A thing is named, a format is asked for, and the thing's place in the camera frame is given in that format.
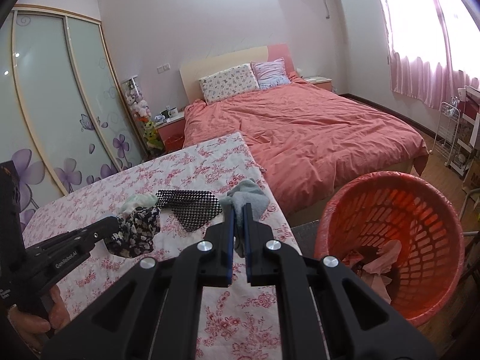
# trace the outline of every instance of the floral pillow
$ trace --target floral pillow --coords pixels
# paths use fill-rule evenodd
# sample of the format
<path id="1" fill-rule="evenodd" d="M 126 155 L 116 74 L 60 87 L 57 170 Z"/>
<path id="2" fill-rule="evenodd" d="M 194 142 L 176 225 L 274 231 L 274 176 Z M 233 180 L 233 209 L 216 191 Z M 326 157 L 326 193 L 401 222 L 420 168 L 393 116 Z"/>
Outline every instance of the floral pillow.
<path id="1" fill-rule="evenodd" d="M 285 61 L 283 58 L 271 62 L 252 62 L 251 68 L 253 69 L 260 89 L 290 84 L 287 72 L 285 71 Z"/>
<path id="2" fill-rule="evenodd" d="M 258 82 L 250 64 L 241 64 L 201 79 L 203 98 L 207 104 L 229 97 L 259 90 Z"/>

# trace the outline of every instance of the wardrobe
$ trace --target wardrobe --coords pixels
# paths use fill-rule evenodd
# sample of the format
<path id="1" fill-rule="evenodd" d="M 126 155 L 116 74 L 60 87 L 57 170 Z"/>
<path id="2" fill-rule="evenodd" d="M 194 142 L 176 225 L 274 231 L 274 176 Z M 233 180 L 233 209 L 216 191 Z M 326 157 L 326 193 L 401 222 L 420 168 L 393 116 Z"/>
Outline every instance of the wardrobe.
<path id="1" fill-rule="evenodd" d="M 0 162 L 20 176 L 22 227 L 40 206 L 146 158 L 99 21 L 16 6 L 0 63 Z"/>

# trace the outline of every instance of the purple flower decal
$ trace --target purple flower decal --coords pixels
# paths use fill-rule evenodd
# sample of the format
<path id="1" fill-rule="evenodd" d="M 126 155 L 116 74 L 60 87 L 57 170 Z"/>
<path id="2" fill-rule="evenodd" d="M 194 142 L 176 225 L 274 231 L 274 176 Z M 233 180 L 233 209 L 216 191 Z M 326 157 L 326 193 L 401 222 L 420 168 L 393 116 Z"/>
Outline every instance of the purple flower decal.
<path id="1" fill-rule="evenodd" d="M 95 130 L 95 127 L 93 126 L 92 120 L 88 117 L 88 115 L 81 114 L 82 118 L 80 119 L 80 124 L 82 125 L 82 131 L 85 130 L 90 130 L 93 131 Z"/>
<path id="2" fill-rule="evenodd" d="M 102 165 L 102 168 L 100 168 L 100 176 L 102 179 L 106 179 L 107 177 L 114 175 L 115 173 L 118 173 L 117 168 L 111 162 L 111 166 L 108 166 L 106 163 Z"/>
<path id="3" fill-rule="evenodd" d="M 94 178 L 92 175 L 87 176 L 87 184 L 88 185 L 96 183 L 97 181 L 100 181 L 100 180 L 102 180 L 100 177 L 95 177 Z"/>
<path id="4" fill-rule="evenodd" d="M 64 169 L 54 168 L 55 173 L 69 193 L 74 191 L 71 187 L 72 184 L 80 185 L 82 183 L 82 173 L 79 170 L 75 170 L 76 166 L 77 162 L 73 158 L 66 158 L 63 161 Z"/>
<path id="5" fill-rule="evenodd" d="M 125 142 L 125 135 L 120 134 L 117 138 L 113 139 L 113 147 L 118 149 L 117 155 L 120 158 L 125 158 L 125 152 L 130 150 L 130 145 L 128 142 Z"/>
<path id="6" fill-rule="evenodd" d="M 26 209 L 32 201 L 32 190 L 28 185 L 40 184 L 45 177 L 45 166 L 43 162 L 37 161 L 30 165 L 31 159 L 32 151 L 30 149 L 18 150 L 11 156 L 11 160 L 20 178 L 20 211 Z"/>
<path id="7" fill-rule="evenodd" d="M 28 222 L 32 219 L 33 214 L 35 214 L 35 210 L 29 209 L 25 210 L 20 214 L 20 227 L 22 228 L 22 233 L 28 225 Z"/>
<path id="8" fill-rule="evenodd" d="M 127 162 L 126 165 L 122 166 L 122 170 L 130 169 L 132 166 L 133 166 L 133 164 L 131 162 Z"/>

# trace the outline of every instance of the frosted glass door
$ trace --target frosted glass door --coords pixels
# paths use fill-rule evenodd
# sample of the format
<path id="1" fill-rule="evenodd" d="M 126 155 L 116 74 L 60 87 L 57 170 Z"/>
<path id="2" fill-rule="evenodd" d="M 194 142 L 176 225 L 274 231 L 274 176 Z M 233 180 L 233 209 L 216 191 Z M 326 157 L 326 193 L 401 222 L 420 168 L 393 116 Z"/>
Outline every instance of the frosted glass door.
<path id="1" fill-rule="evenodd" d="M 68 18 L 74 58 L 85 95 L 100 123 L 102 135 L 122 169 L 138 165 L 143 150 L 115 86 L 98 25 Z"/>
<path id="2" fill-rule="evenodd" d="M 0 28 L 0 162 L 13 160 L 20 176 L 20 222 L 25 228 L 39 206 L 63 195 L 41 161 L 18 103 L 11 65 L 12 21 L 10 14 Z"/>
<path id="3" fill-rule="evenodd" d="M 19 14 L 18 83 L 33 131 L 68 192 L 116 173 L 86 116 L 70 66 L 63 20 Z"/>

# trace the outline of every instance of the red plastic basket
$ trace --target red plastic basket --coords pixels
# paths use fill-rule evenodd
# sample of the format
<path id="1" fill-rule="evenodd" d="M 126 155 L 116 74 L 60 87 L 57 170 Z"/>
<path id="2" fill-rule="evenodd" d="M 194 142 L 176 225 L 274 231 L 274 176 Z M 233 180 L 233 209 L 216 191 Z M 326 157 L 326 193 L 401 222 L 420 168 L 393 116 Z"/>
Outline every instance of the red plastic basket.
<path id="1" fill-rule="evenodd" d="M 165 144 L 165 150 L 167 153 L 171 152 L 176 152 L 177 150 L 180 150 L 183 148 L 183 143 L 185 142 L 185 136 L 184 135 L 172 135 L 170 138 L 166 139 L 164 144 Z"/>
<path id="2" fill-rule="evenodd" d="M 464 240 L 452 204 L 426 181 L 399 172 L 363 175 L 328 202 L 315 242 L 315 258 L 342 260 L 352 249 L 402 242 L 393 266 L 398 277 L 392 306 L 414 326 L 434 316 L 462 273 Z"/>

